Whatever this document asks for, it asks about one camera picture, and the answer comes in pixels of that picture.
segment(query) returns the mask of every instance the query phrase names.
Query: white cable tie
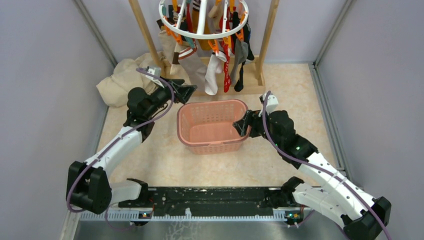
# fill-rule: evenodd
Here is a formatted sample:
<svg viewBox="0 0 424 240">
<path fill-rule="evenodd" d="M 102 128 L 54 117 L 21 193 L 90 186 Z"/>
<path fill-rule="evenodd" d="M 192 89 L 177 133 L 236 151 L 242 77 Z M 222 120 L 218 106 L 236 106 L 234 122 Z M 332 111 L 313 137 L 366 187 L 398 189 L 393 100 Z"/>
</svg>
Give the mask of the white cable tie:
<svg viewBox="0 0 424 240">
<path fill-rule="evenodd" d="M 327 186 L 329 184 L 329 182 L 337 176 L 338 173 L 339 173 L 339 171 L 337 171 L 337 170 L 335 172 L 333 172 L 331 177 L 327 181 L 325 181 L 325 184 L 323 184 L 321 187 L 324 188 L 325 186 Z"/>
<path fill-rule="evenodd" d="M 344 178 L 340 181 L 340 185 L 343 185 L 343 184 L 346 182 L 346 180 L 348 180 L 348 178 L 347 178 L 347 177 L 344 177 Z"/>
</svg>

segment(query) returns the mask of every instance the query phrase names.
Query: gray wall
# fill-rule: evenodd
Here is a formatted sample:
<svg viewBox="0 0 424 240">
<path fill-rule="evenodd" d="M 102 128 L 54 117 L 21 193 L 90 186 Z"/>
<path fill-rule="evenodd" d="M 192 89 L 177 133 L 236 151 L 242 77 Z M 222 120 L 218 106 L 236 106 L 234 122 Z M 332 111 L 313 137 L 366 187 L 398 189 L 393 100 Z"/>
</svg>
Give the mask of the gray wall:
<svg viewBox="0 0 424 240">
<path fill-rule="evenodd" d="M 0 239 L 58 239 L 112 67 L 71 0 L 1 1 L 0 33 Z"/>
<path fill-rule="evenodd" d="M 393 239 L 424 239 L 423 9 L 357 1 L 319 67 L 353 179 L 392 203 Z"/>
<path fill-rule="evenodd" d="M 317 58 L 346 0 L 281 0 L 269 43 L 267 62 L 311 62 Z M 128 0 L 83 0 L 118 61 L 136 58 L 149 50 L 134 18 Z M 144 18 L 155 42 L 159 28 L 158 4 L 139 0 Z M 251 47 L 259 54 L 271 0 L 246 0 L 252 28 Z"/>
</svg>

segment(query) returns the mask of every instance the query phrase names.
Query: hanging laundry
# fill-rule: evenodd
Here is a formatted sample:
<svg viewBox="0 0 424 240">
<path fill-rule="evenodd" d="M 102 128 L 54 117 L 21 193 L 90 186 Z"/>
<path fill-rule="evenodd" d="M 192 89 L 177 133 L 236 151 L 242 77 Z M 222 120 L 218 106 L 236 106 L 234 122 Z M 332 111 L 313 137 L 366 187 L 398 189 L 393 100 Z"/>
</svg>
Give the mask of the hanging laundry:
<svg viewBox="0 0 424 240">
<path fill-rule="evenodd" d="M 193 25 L 193 32 L 197 32 L 198 30 L 198 24 L 199 24 L 199 11 L 200 11 L 200 0 L 193 0 L 193 12 L 191 14 L 192 19 L 192 25 Z M 205 22 L 204 25 L 204 34 L 211 34 L 208 26 L 208 21 Z M 200 48 L 204 51 L 211 50 L 211 47 L 209 46 L 208 40 L 204 39 L 198 39 L 198 42 L 200 44 Z"/>
<path fill-rule="evenodd" d="M 221 2 L 217 1 L 217 3 L 215 3 L 215 5 L 212 7 L 212 9 L 209 11 L 209 13 L 207 14 L 207 16 L 212 19 L 213 22 L 213 27 L 215 28 L 215 34 L 220 34 L 223 32 L 222 27 L 223 27 L 223 16 L 224 16 L 224 8 L 221 5 Z M 218 39 L 218 42 L 221 46 L 223 46 L 223 40 L 220 38 Z"/>
<path fill-rule="evenodd" d="M 190 14 L 190 4 L 192 3 L 192 0 L 187 0 L 187 8 L 185 9 L 186 12 L 186 22 L 188 26 L 188 31 L 190 33 L 193 32 L 193 22 L 192 22 L 192 16 Z"/>
<path fill-rule="evenodd" d="M 231 52 L 231 49 L 229 48 L 228 45 L 225 44 L 224 53 L 226 56 L 226 62 L 224 63 L 224 93 L 228 92 L 231 86 L 231 78 L 230 78 L 230 75 L 228 74 L 229 66 L 230 66 L 230 52 Z"/>
<path fill-rule="evenodd" d="M 223 63 L 227 61 L 227 56 L 224 52 L 212 53 L 206 72 L 206 87 L 205 92 L 209 95 L 216 95 L 218 92 L 217 74 L 223 72 Z"/>
<path fill-rule="evenodd" d="M 169 69 L 170 75 L 181 75 L 184 74 L 184 68 L 180 65 L 180 52 L 185 50 L 187 46 L 176 44 L 173 50 L 173 58 L 171 68 Z"/>
<path fill-rule="evenodd" d="M 239 18 L 239 14 L 235 11 L 233 13 L 233 17 L 232 17 L 232 29 L 235 29 L 238 25 L 240 25 L 241 19 Z M 251 63 L 253 60 L 255 60 L 255 56 L 253 55 L 252 49 L 251 49 L 251 44 L 250 44 L 250 37 L 251 37 L 251 27 L 249 25 L 249 19 L 247 19 L 247 23 L 246 25 L 243 26 L 243 38 L 244 38 L 244 42 L 247 43 L 248 45 L 248 55 L 247 55 L 247 60 L 246 60 L 246 64 Z M 233 34 L 232 36 L 232 40 L 236 41 L 237 36 L 235 34 Z"/>
<path fill-rule="evenodd" d="M 197 90 L 204 92 L 206 72 L 208 68 L 203 64 L 195 49 L 187 47 L 179 53 L 179 64 L 184 68 L 190 83 L 197 86 Z"/>
<path fill-rule="evenodd" d="M 232 66 L 230 78 L 231 84 L 236 83 L 236 73 L 239 65 L 244 63 L 248 58 L 249 46 L 244 41 L 241 42 L 239 39 L 235 40 L 235 57 L 234 57 L 234 65 Z"/>
<path fill-rule="evenodd" d="M 238 26 L 240 24 L 241 19 L 239 18 L 239 15 L 237 12 L 234 12 L 234 16 L 233 16 L 233 22 L 234 22 L 234 26 Z M 251 37 L 251 28 L 249 25 L 249 19 L 247 19 L 247 23 L 246 25 L 243 26 L 241 33 L 239 34 L 240 38 L 247 44 L 247 58 L 246 61 L 244 61 L 241 64 L 241 68 L 239 71 L 239 79 L 237 81 L 237 83 L 234 86 L 234 90 L 236 92 L 240 92 L 243 90 L 244 88 L 244 83 L 243 83 L 243 79 L 244 79 L 244 66 L 246 64 L 251 63 L 253 60 L 255 60 L 255 56 L 252 53 L 252 49 L 250 46 L 250 37 Z M 234 34 L 231 36 L 234 40 L 238 40 L 238 36 L 237 34 Z"/>
<path fill-rule="evenodd" d="M 166 30 L 159 32 L 158 36 L 159 42 L 162 45 L 163 55 L 165 56 L 166 60 L 172 64 L 174 60 L 174 49 L 177 45 L 177 42 L 173 36 L 167 34 Z"/>
</svg>

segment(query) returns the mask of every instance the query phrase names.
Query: beige cloth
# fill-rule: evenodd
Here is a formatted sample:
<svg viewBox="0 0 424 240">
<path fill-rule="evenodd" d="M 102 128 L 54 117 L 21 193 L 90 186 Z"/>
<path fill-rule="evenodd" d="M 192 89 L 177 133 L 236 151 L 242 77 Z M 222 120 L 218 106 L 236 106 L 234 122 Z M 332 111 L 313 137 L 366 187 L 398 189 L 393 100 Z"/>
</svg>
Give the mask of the beige cloth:
<svg viewBox="0 0 424 240">
<path fill-rule="evenodd" d="M 135 60 L 126 58 L 118 63 L 113 74 L 96 86 L 104 103 L 110 107 L 124 106 L 128 102 L 128 92 L 137 87 L 143 88 L 147 94 L 153 93 L 156 85 L 139 73 L 137 68 L 154 65 L 150 53 L 143 54 Z"/>
<path fill-rule="evenodd" d="M 215 32 L 219 32 L 223 26 L 220 25 L 222 16 L 224 15 L 224 8 L 222 6 L 213 6 L 209 11 L 207 16 L 213 19 L 213 26 L 215 27 Z"/>
</svg>

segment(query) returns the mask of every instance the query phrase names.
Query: round sock hanger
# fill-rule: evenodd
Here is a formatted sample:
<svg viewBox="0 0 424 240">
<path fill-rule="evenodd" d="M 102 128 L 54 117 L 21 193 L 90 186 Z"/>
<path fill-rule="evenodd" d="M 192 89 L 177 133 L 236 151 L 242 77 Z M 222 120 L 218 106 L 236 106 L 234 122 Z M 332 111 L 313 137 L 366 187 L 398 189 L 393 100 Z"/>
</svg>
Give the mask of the round sock hanger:
<svg viewBox="0 0 424 240">
<path fill-rule="evenodd" d="M 219 5 L 221 2 L 224 2 L 224 15 L 223 15 L 223 21 L 222 21 L 222 32 L 221 33 L 214 33 L 214 34 L 205 34 L 205 24 L 206 23 L 206 11 L 208 6 L 208 0 L 201 0 L 200 1 L 200 10 L 199 10 L 199 20 L 198 20 L 198 27 L 196 33 L 184 31 L 181 30 L 181 22 L 183 19 L 183 15 L 186 12 L 186 6 L 187 2 L 191 2 L 191 0 L 182 0 L 181 8 L 178 13 L 178 20 L 175 24 L 171 24 L 167 21 L 166 17 L 166 6 L 165 6 L 165 0 L 159 1 L 159 14 L 160 19 L 162 20 L 163 24 L 170 29 L 171 32 L 174 32 L 178 34 L 178 36 L 181 38 L 181 36 L 184 36 L 186 38 L 191 39 L 199 39 L 199 40 L 214 40 L 214 39 L 223 39 L 224 42 L 227 44 L 231 42 L 230 36 L 240 31 L 248 22 L 248 16 L 249 16 L 249 8 L 247 3 L 244 0 L 239 0 L 239 6 L 242 6 L 242 9 L 240 8 L 239 11 L 243 13 L 242 20 L 240 21 L 240 24 L 237 27 L 234 27 L 233 29 L 227 29 L 227 21 L 229 21 L 229 16 L 227 16 L 227 9 L 230 8 L 230 13 L 234 12 L 234 6 L 235 6 L 235 0 L 216 0 L 215 4 Z M 172 0 L 172 7 L 175 12 L 178 11 L 178 2 L 177 0 Z"/>
</svg>

